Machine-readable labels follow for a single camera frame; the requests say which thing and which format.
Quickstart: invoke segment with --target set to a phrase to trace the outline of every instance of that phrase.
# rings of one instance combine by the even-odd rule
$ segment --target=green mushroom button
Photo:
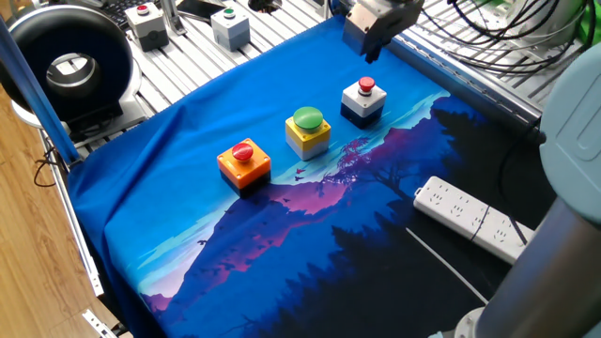
[[[294,113],[292,119],[302,131],[316,132],[323,122],[323,114],[315,107],[302,107]]]

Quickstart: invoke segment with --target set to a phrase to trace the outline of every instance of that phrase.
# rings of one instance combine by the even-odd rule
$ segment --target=blue cloth
[[[460,152],[479,151],[469,137],[482,135],[454,126],[493,132],[388,51],[367,65],[343,24],[227,72],[70,172],[71,202],[136,337],[154,336],[152,323],[170,337],[427,336],[481,306],[405,228],[465,260],[463,239],[419,218],[411,196],[432,175],[453,182]],[[340,107],[362,76],[388,97],[360,131]],[[331,124],[329,152],[308,162],[285,142],[302,106]],[[216,158],[246,138],[270,155],[271,183],[239,200]]]

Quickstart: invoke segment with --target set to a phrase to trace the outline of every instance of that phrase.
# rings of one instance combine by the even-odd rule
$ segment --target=white switch box
[[[251,26],[246,14],[226,8],[210,16],[215,41],[230,52],[251,42]]]
[[[128,8],[125,15],[144,52],[169,44],[162,13],[153,3]]]

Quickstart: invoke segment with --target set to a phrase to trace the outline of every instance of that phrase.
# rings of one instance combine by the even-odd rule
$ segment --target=white power strip
[[[525,248],[507,215],[438,177],[415,192],[413,206],[511,265]],[[517,226],[530,242],[534,232]]]

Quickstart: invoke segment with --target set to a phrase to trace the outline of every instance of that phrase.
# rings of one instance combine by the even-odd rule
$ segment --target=wooden floor
[[[0,337],[98,337],[81,313],[91,309],[110,327],[116,319],[94,297],[56,187],[33,183],[42,154],[0,87]],[[48,168],[40,181],[52,182]]]

